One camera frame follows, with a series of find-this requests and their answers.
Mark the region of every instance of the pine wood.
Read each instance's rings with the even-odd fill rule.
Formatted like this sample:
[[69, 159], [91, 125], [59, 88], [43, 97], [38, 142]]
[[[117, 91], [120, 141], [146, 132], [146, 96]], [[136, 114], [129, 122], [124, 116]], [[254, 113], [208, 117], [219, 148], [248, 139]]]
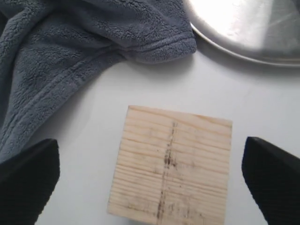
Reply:
[[130, 106], [108, 212], [154, 225], [223, 225], [232, 122]]

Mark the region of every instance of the metal bowl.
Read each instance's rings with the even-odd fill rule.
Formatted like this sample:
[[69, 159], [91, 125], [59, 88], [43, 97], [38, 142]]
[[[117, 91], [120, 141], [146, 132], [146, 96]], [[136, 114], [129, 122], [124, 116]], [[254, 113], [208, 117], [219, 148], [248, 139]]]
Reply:
[[183, 0], [197, 34], [246, 60], [300, 67], [300, 0]]

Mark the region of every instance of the wood grain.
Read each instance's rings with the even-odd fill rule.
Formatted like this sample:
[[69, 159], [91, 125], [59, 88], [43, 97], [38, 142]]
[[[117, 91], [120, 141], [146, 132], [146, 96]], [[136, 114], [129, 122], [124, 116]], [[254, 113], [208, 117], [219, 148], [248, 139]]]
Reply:
[[232, 122], [130, 106], [108, 212], [154, 225], [223, 225]]

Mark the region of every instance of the gray fleece blanket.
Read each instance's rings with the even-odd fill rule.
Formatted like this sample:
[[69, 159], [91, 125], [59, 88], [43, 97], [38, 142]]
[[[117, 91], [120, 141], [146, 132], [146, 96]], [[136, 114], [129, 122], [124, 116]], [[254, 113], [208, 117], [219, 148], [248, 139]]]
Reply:
[[113, 64], [194, 53], [181, 1], [0, 0], [0, 163]]

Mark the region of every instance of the white table surface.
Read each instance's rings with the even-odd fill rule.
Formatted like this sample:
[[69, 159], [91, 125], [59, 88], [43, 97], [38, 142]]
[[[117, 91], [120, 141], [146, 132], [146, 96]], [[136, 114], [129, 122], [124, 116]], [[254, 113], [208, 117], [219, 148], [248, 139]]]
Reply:
[[241, 173], [247, 136], [300, 157], [300, 69], [232, 58], [206, 43], [160, 65], [119, 63], [75, 94], [32, 139], [56, 138], [61, 176], [37, 225], [141, 225], [106, 207], [128, 105], [233, 120], [225, 225], [266, 225]]

